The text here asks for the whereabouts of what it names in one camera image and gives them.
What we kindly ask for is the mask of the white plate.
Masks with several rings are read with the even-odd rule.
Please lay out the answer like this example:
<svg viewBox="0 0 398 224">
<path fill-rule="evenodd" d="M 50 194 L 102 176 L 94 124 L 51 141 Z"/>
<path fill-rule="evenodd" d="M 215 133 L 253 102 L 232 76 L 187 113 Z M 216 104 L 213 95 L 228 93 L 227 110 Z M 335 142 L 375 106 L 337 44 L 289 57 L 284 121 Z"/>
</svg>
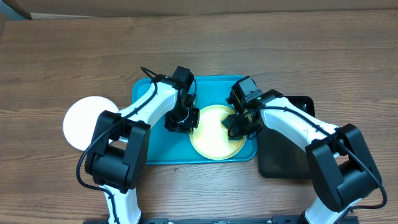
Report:
<svg viewBox="0 0 398 224">
<path fill-rule="evenodd" d="M 74 103 L 63 120 L 63 134 L 67 142 L 80 151 L 91 143 L 98 116 L 103 111 L 117 113 L 118 107 L 102 96 L 88 96 Z"/>
</svg>

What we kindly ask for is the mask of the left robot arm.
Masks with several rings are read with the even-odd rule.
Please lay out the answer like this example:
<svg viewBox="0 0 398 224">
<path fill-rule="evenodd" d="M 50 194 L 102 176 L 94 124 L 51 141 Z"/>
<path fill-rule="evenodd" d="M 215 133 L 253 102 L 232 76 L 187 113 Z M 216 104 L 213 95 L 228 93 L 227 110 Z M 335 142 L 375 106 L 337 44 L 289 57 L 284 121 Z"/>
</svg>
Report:
<svg viewBox="0 0 398 224">
<path fill-rule="evenodd" d="M 136 187 L 147 162 L 152 127 L 165 118 L 172 133 L 191 134 L 198 126 L 193 107 L 195 81 L 153 81 L 149 91 L 130 107 L 100 113 L 90 145 L 76 166 L 79 183 L 102 191 L 109 208 L 107 223 L 139 223 Z"/>
</svg>

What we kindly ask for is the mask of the green yellow sponge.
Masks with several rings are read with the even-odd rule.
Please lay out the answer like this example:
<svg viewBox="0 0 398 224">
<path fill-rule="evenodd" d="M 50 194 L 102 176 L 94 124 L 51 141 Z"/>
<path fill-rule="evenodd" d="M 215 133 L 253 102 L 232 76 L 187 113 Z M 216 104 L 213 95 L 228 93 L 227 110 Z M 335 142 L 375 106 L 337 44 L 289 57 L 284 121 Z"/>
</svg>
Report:
<svg viewBox="0 0 398 224">
<path fill-rule="evenodd" d="M 227 136 L 230 141 L 239 141 L 243 138 L 241 122 L 237 116 L 229 115 L 222 120 L 221 124 L 227 129 Z"/>
</svg>

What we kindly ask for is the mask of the green rimmed plate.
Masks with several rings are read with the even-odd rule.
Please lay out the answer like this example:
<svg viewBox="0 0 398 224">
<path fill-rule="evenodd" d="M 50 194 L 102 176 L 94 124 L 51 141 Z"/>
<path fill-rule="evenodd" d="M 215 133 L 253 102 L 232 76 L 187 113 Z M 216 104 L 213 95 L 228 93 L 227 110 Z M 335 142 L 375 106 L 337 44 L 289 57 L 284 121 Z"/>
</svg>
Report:
<svg viewBox="0 0 398 224">
<path fill-rule="evenodd" d="M 200 110 L 197 128 L 190 135 L 194 149 L 211 160 L 225 160 L 236 155 L 244 146 L 246 138 L 237 140 L 228 137 L 228 128 L 221 122 L 234 110 L 225 105 L 210 105 Z"/>
</svg>

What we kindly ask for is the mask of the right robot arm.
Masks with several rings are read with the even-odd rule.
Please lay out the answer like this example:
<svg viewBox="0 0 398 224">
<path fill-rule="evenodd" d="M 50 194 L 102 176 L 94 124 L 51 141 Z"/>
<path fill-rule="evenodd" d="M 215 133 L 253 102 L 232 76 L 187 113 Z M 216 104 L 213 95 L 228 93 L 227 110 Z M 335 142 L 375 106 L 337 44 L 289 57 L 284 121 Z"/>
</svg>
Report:
<svg viewBox="0 0 398 224">
<path fill-rule="evenodd" d="M 353 124 L 338 127 L 320 121 L 275 90 L 233 90 L 226 101 L 236 111 L 222 122 L 229 138 L 258 137 L 271 129 L 305 152 L 317 198 L 292 217 L 294 223 L 345 223 L 349 212 L 386 205 L 381 175 Z"/>
</svg>

